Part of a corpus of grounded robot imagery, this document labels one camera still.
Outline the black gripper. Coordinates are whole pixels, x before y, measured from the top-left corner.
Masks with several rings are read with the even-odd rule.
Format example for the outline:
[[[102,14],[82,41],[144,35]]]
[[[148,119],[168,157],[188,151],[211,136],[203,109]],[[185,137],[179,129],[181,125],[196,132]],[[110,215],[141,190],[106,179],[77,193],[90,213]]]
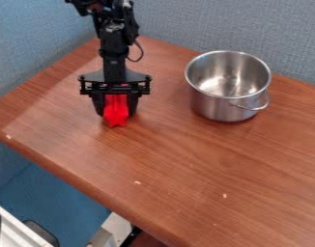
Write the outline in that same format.
[[[128,111],[133,117],[137,112],[138,95],[150,93],[152,76],[140,73],[126,67],[126,56],[100,54],[104,66],[94,72],[81,74],[78,81],[81,83],[81,94],[91,96],[94,93],[105,95],[126,95]],[[105,95],[93,95],[91,102],[95,113],[104,116],[106,99]]]

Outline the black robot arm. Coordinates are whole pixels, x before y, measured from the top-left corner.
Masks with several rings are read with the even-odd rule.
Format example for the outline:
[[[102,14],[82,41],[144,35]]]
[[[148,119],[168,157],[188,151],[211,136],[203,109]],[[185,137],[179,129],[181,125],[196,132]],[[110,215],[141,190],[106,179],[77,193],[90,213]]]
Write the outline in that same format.
[[[140,25],[134,16],[133,0],[65,0],[81,16],[91,16],[102,69],[81,74],[81,94],[91,98],[94,109],[106,116],[108,96],[125,96],[129,116],[137,112],[140,97],[150,93],[153,77],[126,67],[144,58],[144,48],[137,41]]]

